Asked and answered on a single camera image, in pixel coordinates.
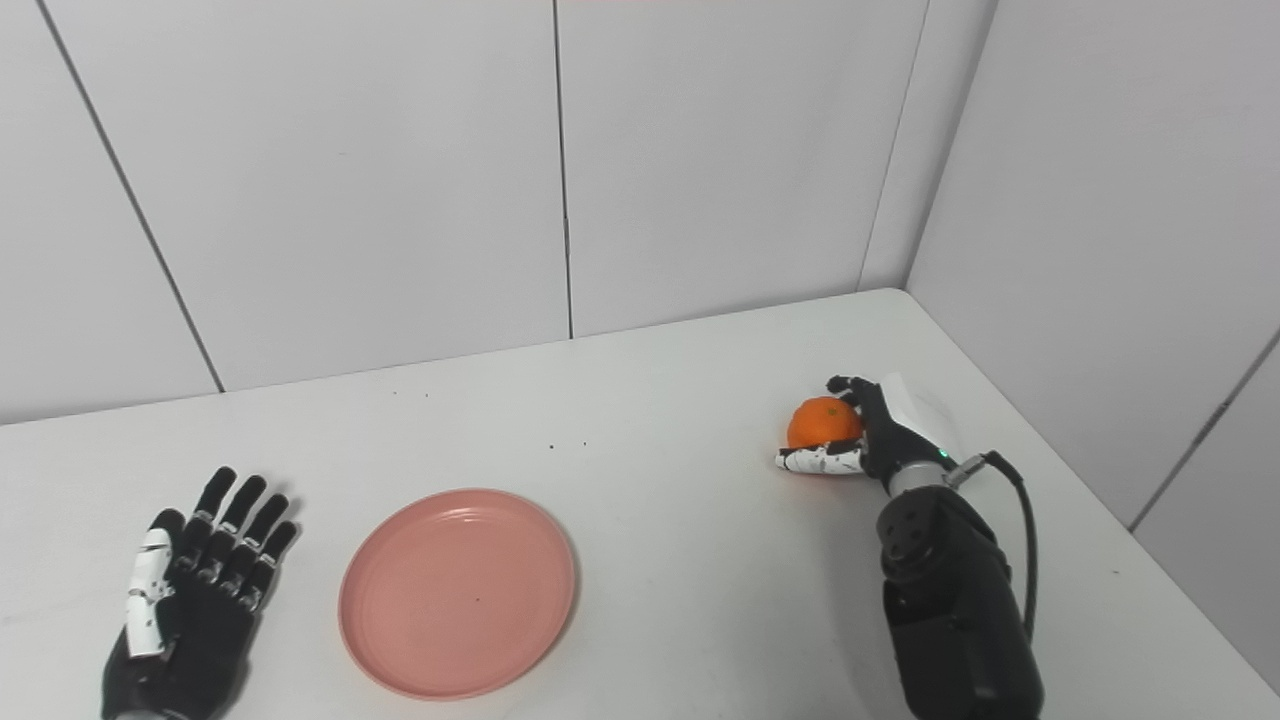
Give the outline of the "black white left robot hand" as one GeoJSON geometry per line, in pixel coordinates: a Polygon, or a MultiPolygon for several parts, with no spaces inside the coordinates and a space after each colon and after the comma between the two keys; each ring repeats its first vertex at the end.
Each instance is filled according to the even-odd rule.
{"type": "Polygon", "coordinates": [[[104,719],[215,719],[232,702],[278,569],[298,534],[259,475],[215,470],[189,512],[163,510],[134,552],[104,719]]]}

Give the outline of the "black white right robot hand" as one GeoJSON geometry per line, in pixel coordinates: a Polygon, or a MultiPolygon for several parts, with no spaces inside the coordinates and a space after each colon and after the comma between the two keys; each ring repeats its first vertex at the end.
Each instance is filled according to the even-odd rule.
{"type": "Polygon", "coordinates": [[[957,484],[960,443],[945,404],[900,372],[878,382],[833,375],[826,388],[855,411],[860,436],[781,448],[774,456],[777,468],[803,475],[867,477],[878,480],[891,497],[925,486],[957,484]]]}

